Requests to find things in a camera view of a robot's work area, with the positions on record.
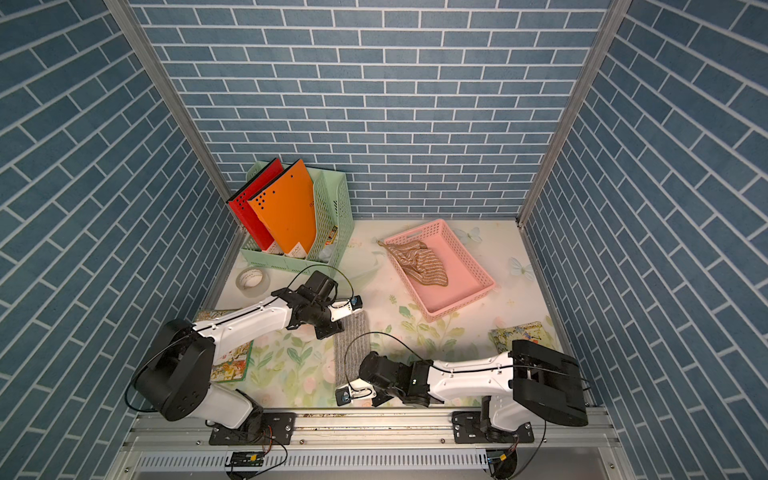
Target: white butterfly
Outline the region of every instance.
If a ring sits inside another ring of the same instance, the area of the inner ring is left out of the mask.
[[[474,242],[480,243],[482,242],[482,238],[480,238],[480,228],[475,227],[472,230],[469,231],[469,233],[466,233],[464,230],[459,230],[458,228],[453,230],[453,233],[456,234],[458,239],[462,242],[463,245],[469,245],[469,241],[472,240]]]
[[[533,273],[533,268],[529,263],[526,266],[522,266],[522,263],[514,257],[511,257],[507,262],[507,268],[509,268],[510,275],[525,275],[525,278],[533,281],[536,280],[536,275]]]

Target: towel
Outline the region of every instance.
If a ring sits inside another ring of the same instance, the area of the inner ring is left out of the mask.
[[[448,286],[448,275],[445,267],[432,249],[421,240],[413,240],[403,245],[388,245],[379,241],[395,261],[401,266],[406,275],[422,285]]]

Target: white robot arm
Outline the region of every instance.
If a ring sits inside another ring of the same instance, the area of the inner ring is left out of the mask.
[[[426,407],[482,396],[484,433],[498,438],[531,414],[559,425],[587,425],[581,380],[576,359],[527,340],[513,341],[511,352],[466,362],[406,365],[371,352],[360,365],[359,378],[336,390],[336,403],[371,398],[379,406],[397,397],[406,405]]]
[[[262,432],[263,409],[242,392],[210,383],[211,367],[232,349],[278,329],[308,324],[318,339],[342,332],[338,320],[362,308],[362,300],[334,302],[330,294],[336,288],[333,279],[316,271],[295,291],[276,290],[221,318],[195,324],[171,320],[155,336],[131,385],[167,420],[202,418],[233,430],[233,436],[240,434],[243,442],[252,441]]]

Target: aluminum frame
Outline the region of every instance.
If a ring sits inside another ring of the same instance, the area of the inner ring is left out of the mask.
[[[460,445],[453,442],[452,413],[456,410],[477,408],[393,408],[393,409],[269,409],[266,412],[295,412],[293,438],[287,448],[294,455],[312,452],[347,452],[355,455],[376,451],[382,455],[398,455],[404,451],[425,454],[469,452],[485,454],[485,449],[496,449],[499,444]],[[547,424],[543,449],[598,448],[606,475],[610,480],[632,480],[625,466],[624,455],[611,419],[603,407],[588,408],[589,425],[564,427]],[[520,445],[520,449],[535,449],[543,433],[544,421],[535,418],[532,428],[536,441]],[[128,434],[118,458],[107,475],[107,480],[130,480],[137,472],[142,458],[147,455],[171,455],[190,458],[195,452],[210,457],[212,453],[228,454],[242,451],[243,447],[208,445],[211,427],[201,419],[181,419],[168,422],[158,414],[139,415]],[[338,470],[339,466],[328,469]],[[355,469],[353,465],[341,469]]]
[[[198,161],[203,165],[208,177],[214,183],[216,191],[222,200],[229,200],[232,196],[232,190],[227,185],[227,181],[224,180],[219,167],[216,165],[214,156],[208,149],[205,140],[203,140],[203,136],[200,135],[200,131],[195,126],[189,111],[184,107],[181,96],[179,96],[173,82],[170,81],[168,73],[160,61],[160,57],[157,56],[157,52],[152,47],[147,33],[136,19],[133,9],[127,0],[104,0],[104,3],[117,22],[118,27],[122,30],[123,35],[125,35],[125,39],[128,40],[128,43],[134,49],[139,62],[144,66],[144,70],[147,71],[147,75],[152,80],[157,92],[163,98],[165,106],[168,107],[170,114],[174,116],[174,120],[179,125],[181,133],[184,134],[192,150],[197,155]]]
[[[574,85],[568,103],[563,110],[558,127],[549,142],[547,153],[541,159],[541,168],[539,168],[533,179],[531,189],[525,195],[523,206],[518,215],[518,223],[523,227],[533,213],[536,201],[544,190],[544,185],[547,183],[554,164],[558,161],[558,156],[563,150],[563,145],[565,145],[565,139],[571,133],[571,128],[576,121],[578,112],[587,98],[592,82],[598,76],[598,70],[603,64],[608,48],[611,46],[611,42],[613,42],[621,22],[624,20],[624,14],[627,13],[630,3],[632,3],[632,0],[613,0],[607,12],[605,12],[598,35],[594,39],[594,44],[590,48],[586,60],[584,60],[584,67],[581,69],[576,85]]]

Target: blue brick wall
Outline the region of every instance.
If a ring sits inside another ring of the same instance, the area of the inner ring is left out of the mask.
[[[101,0],[1,0],[0,71],[0,478],[102,477],[233,221]]]
[[[634,0],[529,224],[638,478],[768,478],[767,25]]]
[[[357,217],[519,211],[608,0],[133,0],[232,188],[349,173]]]

